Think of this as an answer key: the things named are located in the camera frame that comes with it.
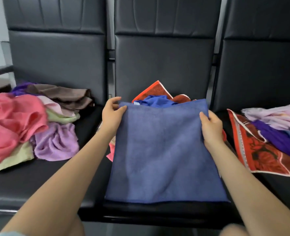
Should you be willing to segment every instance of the forearm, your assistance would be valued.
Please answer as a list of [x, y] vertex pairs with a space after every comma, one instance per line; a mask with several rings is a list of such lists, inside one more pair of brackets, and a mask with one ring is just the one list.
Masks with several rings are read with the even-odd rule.
[[2, 232], [64, 235], [103, 158], [112, 132], [101, 129], [21, 207]]
[[290, 210], [224, 144], [208, 147], [250, 235], [290, 235]]

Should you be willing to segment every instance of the green towel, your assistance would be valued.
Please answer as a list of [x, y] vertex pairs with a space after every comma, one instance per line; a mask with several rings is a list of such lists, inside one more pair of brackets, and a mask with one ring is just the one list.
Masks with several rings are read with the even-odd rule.
[[61, 124], [67, 124], [67, 123], [72, 123], [75, 122], [76, 120], [78, 120], [80, 118], [80, 114], [76, 113], [75, 117], [66, 117], [63, 115], [60, 115], [50, 109], [46, 109], [46, 112], [48, 114], [48, 122], [58, 122]]
[[11, 153], [0, 163], [0, 170], [12, 167], [21, 162], [32, 160], [34, 158], [33, 149], [29, 142], [19, 144]]

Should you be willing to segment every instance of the black chair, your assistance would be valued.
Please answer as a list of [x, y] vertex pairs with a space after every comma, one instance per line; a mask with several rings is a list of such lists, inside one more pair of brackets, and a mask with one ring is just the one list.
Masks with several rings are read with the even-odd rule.
[[[171, 95], [206, 97], [221, 0], [115, 0], [116, 95], [132, 101], [156, 80]], [[105, 201], [113, 222], [222, 228], [230, 203]]]
[[[81, 111], [75, 122], [83, 147], [96, 132], [108, 95], [105, 0], [3, 2], [17, 82], [91, 89], [97, 106]], [[0, 213], [16, 212], [65, 162], [33, 160], [0, 172]], [[98, 191], [107, 184], [98, 179], [100, 170], [84, 198], [84, 208], [94, 206]]]
[[[233, 132], [226, 111], [290, 104], [290, 0], [228, 0], [211, 109]], [[290, 208], [290, 177], [255, 174]]]

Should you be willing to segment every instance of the chair backrest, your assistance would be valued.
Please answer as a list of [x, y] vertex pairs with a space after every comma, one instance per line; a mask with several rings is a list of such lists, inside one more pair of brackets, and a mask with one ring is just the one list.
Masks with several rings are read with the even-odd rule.
[[228, 0], [211, 109], [290, 104], [290, 0]]
[[171, 95], [206, 97], [221, 0], [115, 0], [116, 96], [156, 80]]
[[107, 100], [105, 0], [3, 0], [16, 79]]

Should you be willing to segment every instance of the person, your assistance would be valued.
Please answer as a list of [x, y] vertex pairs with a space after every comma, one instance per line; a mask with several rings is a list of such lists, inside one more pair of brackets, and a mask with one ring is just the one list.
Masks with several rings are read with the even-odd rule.
[[[84, 235], [77, 216], [84, 195], [127, 106], [107, 101], [102, 127], [92, 139], [25, 202], [0, 236]], [[265, 188], [222, 140], [222, 122], [211, 111], [200, 113], [204, 143], [242, 217], [245, 227], [228, 225], [221, 236], [290, 235], [290, 210]]]

